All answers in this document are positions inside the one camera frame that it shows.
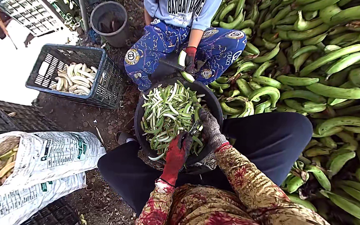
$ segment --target red and gray glove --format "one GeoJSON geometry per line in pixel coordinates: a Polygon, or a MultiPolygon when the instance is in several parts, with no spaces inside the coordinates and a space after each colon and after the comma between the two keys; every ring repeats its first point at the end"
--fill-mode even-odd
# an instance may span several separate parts
{"type": "Polygon", "coordinates": [[[208,146],[216,151],[224,143],[228,143],[226,137],[220,133],[220,126],[216,118],[207,110],[200,108],[198,111],[200,120],[203,123],[204,129],[202,130],[207,140],[208,146]]]}
{"type": "Polygon", "coordinates": [[[186,61],[185,61],[186,72],[194,75],[195,74],[194,62],[195,62],[195,53],[197,52],[197,48],[190,46],[187,47],[184,51],[187,53],[186,61]]]}
{"type": "Polygon", "coordinates": [[[188,132],[183,131],[169,144],[166,152],[166,165],[160,178],[172,186],[176,183],[179,170],[186,162],[192,141],[188,132]]]}

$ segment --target dirt ground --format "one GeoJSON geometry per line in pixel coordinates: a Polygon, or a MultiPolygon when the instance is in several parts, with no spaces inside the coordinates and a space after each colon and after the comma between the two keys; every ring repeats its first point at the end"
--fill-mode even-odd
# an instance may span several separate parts
{"type": "MultiPolygon", "coordinates": [[[[108,110],[77,104],[65,99],[41,93],[34,103],[47,118],[55,121],[63,130],[90,131],[101,133],[104,146],[111,151],[118,144],[115,134],[119,130],[134,132],[134,112],[139,92],[130,83],[127,84],[121,107],[108,110]]],[[[89,225],[134,224],[136,215],[122,201],[121,197],[103,180],[97,169],[86,172],[87,188],[77,190],[65,197],[75,212],[83,214],[89,225]]]]}

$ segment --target black bucket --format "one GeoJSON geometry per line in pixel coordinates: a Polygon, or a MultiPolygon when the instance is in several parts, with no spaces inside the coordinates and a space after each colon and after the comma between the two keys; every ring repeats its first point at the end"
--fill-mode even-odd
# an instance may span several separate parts
{"type": "Polygon", "coordinates": [[[105,2],[97,5],[90,16],[94,31],[102,35],[112,47],[127,46],[129,27],[126,9],[117,2],[105,2]]]}
{"type": "MultiPolygon", "coordinates": [[[[212,115],[217,119],[220,128],[222,128],[222,126],[223,126],[222,108],[220,107],[220,104],[219,104],[217,98],[215,97],[215,95],[213,94],[213,92],[210,89],[208,89],[207,86],[203,85],[201,82],[198,82],[198,81],[194,81],[193,83],[190,83],[180,77],[167,79],[162,82],[159,82],[159,84],[162,84],[162,87],[164,88],[164,87],[168,86],[169,84],[174,85],[174,83],[176,83],[177,80],[179,80],[186,88],[189,87],[190,90],[197,91],[197,94],[205,94],[205,96],[202,97],[202,99],[206,101],[207,107],[210,109],[212,115]]],[[[150,90],[156,88],[157,86],[158,86],[158,84],[154,84],[150,88],[150,90]]],[[[144,104],[144,98],[142,96],[140,96],[140,98],[138,100],[138,105],[136,108],[136,113],[134,115],[134,130],[136,132],[136,137],[138,139],[138,142],[140,143],[141,148],[143,149],[144,153],[146,153],[147,156],[154,158],[154,157],[157,157],[158,155],[155,150],[151,149],[150,143],[147,141],[145,136],[142,135],[144,132],[140,127],[140,123],[141,123],[142,117],[144,115],[144,108],[142,107],[143,104],[144,104]]],[[[194,163],[202,160],[213,150],[214,149],[210,149],[208,146],[205,146],[198,155],[191,154],[187,158],[186,165],[191,165],[191,164],[194,164],[194,163]]]]}

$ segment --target floral patterned shirt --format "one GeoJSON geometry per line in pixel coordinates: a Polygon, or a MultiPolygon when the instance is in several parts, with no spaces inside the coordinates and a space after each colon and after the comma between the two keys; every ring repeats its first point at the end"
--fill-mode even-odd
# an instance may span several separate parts
{"type": "Polygon", "coordinates": [[[287,195],[245,156],[226,143],[216,153],[236,194],[210,186],[174,188],[158,180],[138,225],[329,225],[287,195]]]}

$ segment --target black pants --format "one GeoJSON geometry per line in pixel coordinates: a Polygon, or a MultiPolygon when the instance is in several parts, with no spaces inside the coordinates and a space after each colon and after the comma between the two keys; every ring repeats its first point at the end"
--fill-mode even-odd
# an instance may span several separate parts
{"type": "MultiPolygon", "coordinates": [[[[283,182],[309,142],[312,131],[312,125],[305,116],[291,112],[227,119],[223,126],[223,134],[237,139],[234,147],[277,185],[283,182]]],[[[162,171],[148,166],[137,157],[139,149],[138,142],[130,141],[98,161],[104,179],[135,210],[137,216],[155,188],[155,179],[162,174],[162,171]]],[[[176,186],[186,183],[233,191],[218,167],[201,176],[179,174],[176,186]]]]}

